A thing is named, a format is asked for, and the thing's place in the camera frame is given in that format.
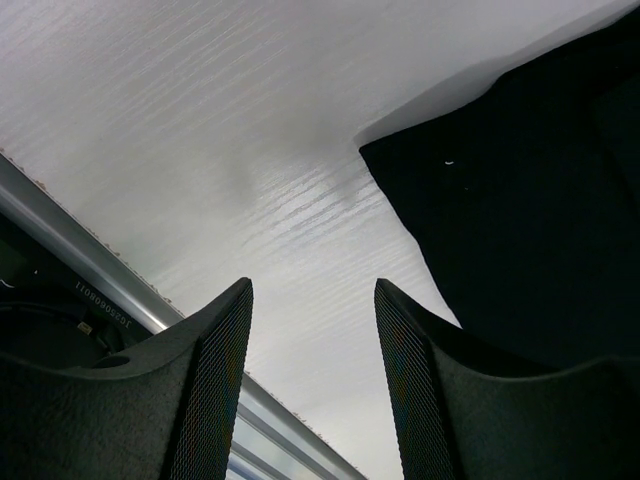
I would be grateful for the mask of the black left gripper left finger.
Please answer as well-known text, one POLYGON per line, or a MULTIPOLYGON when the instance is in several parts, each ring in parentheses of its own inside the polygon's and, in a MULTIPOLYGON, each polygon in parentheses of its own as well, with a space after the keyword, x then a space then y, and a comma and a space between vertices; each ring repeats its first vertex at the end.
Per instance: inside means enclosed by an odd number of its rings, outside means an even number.
POLYGON ((5 479, 222 479, 251 329, 253 287, 97 358, 30 312, 4 311, 5 479))

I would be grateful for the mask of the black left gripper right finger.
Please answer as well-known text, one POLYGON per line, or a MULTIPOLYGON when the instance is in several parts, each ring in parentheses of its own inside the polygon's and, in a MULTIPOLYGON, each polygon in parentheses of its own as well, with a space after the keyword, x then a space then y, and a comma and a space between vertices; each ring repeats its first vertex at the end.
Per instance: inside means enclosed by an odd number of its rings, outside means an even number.
POLYGON ((375 285, 407 479, 635 479, 639 362, 555 369, 497 348, 375 285))

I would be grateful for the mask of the black t shirt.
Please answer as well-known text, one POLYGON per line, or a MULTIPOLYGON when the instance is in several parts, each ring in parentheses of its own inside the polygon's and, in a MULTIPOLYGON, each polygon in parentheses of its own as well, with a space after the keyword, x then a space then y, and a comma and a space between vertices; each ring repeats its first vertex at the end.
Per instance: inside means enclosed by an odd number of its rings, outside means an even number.
POLYGON ((360 150, 470 334, 566 368, 639 353, 639 14, 360 150))

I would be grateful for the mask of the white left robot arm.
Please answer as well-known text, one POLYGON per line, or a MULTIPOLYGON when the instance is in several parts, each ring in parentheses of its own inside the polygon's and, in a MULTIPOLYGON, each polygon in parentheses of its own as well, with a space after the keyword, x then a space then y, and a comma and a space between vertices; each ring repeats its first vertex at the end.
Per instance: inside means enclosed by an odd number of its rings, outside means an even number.
MULTIPOLYGON (((375 312, 407 479, 635 479, 639 365, 554 371, 491 347, 386 280, 375 312)), ((5 479, 276 478, 236 439, 253 289, 153 335, 1 222, 5 479)))

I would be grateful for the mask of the aluminium front rail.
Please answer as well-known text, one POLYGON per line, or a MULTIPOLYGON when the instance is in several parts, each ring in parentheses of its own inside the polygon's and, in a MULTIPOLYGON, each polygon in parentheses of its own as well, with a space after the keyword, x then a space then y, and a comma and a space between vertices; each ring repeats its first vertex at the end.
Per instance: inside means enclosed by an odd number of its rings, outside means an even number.
MULTIPOLYGON (((150 333, 182 320, 148 283, 7 157, 1 212, 150 333)), ((242 379, 231 445, 233 479, 359 479, 361 473, 267 393, 242 379)))

